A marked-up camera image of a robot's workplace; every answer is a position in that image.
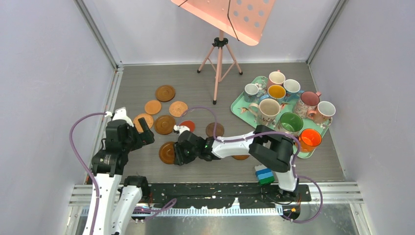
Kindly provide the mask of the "large ridged brown wooden coaster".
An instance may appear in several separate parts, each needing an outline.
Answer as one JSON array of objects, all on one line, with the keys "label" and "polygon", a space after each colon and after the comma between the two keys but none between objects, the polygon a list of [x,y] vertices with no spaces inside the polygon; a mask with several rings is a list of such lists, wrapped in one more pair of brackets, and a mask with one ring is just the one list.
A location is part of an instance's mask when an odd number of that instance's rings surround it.
[{"label": "large ridged brown wooden coaster", "polygon": [[175,119],[171,115],[162,115],[154,122],[155,131],[160,135],[168,135],[173,132],[176,125]]}]

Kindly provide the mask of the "red round paper coaster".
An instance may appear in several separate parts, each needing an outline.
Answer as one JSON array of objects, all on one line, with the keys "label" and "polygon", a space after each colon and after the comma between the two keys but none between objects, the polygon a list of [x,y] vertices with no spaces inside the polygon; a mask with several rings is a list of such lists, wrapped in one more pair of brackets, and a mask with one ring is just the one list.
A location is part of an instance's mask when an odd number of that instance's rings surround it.
[{"label": "red round paper coaster", "polygon": [[190,132],[193,132],[195,130],[195,123],[191,120],[185,120],[185,121],[181,122],[180,126],[188,127]]}]

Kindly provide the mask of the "light plain wooden coaster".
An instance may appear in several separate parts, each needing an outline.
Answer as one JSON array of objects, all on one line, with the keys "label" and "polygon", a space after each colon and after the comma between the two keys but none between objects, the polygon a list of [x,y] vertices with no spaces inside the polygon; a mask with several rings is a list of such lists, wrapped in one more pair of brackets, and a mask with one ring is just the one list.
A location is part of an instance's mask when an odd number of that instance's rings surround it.
[{"label": "light plain wooden coaster", "polygon": [[144,110],[149,115],[155,115],[161,111],[162,104],[158,100],[150,100],[148,101],[145,106]]}]

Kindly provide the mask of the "dark walnut coaster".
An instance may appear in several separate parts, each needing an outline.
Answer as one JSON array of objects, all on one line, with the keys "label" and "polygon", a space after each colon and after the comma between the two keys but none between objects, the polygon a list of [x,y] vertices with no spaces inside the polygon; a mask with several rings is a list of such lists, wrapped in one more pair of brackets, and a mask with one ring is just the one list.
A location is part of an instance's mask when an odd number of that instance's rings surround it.
[{"label": "dark walnut coaster", "polygon": [[206,126],[205,133],[208,137],[213,137],[215,133],[216,136],[223,136],[224,135],[224,127],[220,123],[212,122]]}]

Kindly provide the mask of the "cream shell pattern mug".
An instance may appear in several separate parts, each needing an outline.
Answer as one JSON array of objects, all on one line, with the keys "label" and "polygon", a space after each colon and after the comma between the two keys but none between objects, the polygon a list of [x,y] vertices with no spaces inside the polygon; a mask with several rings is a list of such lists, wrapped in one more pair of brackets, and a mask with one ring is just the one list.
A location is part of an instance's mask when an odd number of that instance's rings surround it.
[{"label": "cream shell pattern mug", "polygon": [[259,104],[251,103],[248,110],[255,116],[257,125],[269,126],[280,113],[280,104],[274,99],[266,98]]}]

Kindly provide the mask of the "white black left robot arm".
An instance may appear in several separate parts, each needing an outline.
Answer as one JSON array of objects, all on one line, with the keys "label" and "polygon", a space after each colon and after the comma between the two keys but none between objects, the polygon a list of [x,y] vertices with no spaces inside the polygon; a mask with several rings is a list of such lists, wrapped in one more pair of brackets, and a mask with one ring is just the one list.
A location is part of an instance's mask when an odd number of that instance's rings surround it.
[{"label": "white black left robot arm", "polygon": [[119,187],[129,153],[155,141],[145,119],[139,118],[138,124],[141,133],[124,119],[107,124],[102,147],[92,158],[92,198],[85,235],[124,234],[136,204],[149,199],[144,176],[128,176]]}]

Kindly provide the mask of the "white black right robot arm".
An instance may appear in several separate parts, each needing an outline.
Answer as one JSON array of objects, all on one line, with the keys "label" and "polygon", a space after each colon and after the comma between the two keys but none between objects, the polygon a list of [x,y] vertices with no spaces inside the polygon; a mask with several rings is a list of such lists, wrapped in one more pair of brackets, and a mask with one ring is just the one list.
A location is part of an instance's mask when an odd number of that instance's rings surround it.
[{"label": "white black right robot arm", "polygon": [[250,155],[270,169],[278,180],[282,199],[292,201],[299,194],[298,177],[294,170],[294,159],[300,145],[299,139],[291,134],[273,131],[265,125],[240,136],[201,138],[186,126],[174,126],[178,140],[174,143],[174,164],[184,165],[196,158],[207,162],[236,155]]}]

